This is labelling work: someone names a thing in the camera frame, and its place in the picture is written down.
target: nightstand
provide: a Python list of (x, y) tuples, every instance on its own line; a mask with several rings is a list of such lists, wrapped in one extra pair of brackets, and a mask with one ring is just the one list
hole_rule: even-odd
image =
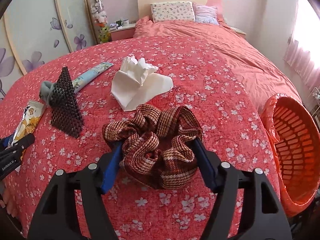
[(231, 28), (232, 30), (234, 30), (235, 33), (236, 33), (239, 37), (245, 39), (245, 36), (246, 36), (246, 33), (245, 33), (245, 32), (241, 31), (240, 29), (238, 29), (238, 28), (236, 28), (236, 27), (231, 27), (231, 26), (230, 26), (230, 28)]
[(112, 41), (119, 41), (133, 38), (135, 31), (135, 23), (130, 23), (128, 26), (122, 26), (122, 29), (110, 31)]

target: laundry basket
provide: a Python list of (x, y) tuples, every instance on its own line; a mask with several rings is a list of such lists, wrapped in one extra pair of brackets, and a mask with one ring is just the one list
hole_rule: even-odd
[(303, 105), (286, 94), (269, 98), (260, 117), (276, 162), (281, 203), (292, 217), (307, 208), (319, 187), (319, 132)]

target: white mug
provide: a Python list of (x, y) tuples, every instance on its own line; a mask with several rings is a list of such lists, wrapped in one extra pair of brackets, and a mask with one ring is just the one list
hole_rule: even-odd
[(123, 25), (122, 26), (128, 26), (129, 25), (129, 20), (123, 20)]

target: white paper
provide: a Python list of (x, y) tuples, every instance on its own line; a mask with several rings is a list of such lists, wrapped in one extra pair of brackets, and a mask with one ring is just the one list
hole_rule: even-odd
[(138, 61), (134, 56), (124, 58), (112, 80), (111, 93), (125, 112), (173, 87), (172, 78), (154, 73), (157, 70), (157, 66), (146, 63), (144, 58)]

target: mug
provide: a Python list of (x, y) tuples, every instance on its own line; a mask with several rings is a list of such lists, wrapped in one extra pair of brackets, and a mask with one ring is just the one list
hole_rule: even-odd
[(122, 26), (123, 25), (123, 21), (116, 21), (116, 24), (118, 25), (118, 27)]
[(123, 26), (128, 26), (129, 25), (129, 20), (124, 20), (123, 21)]

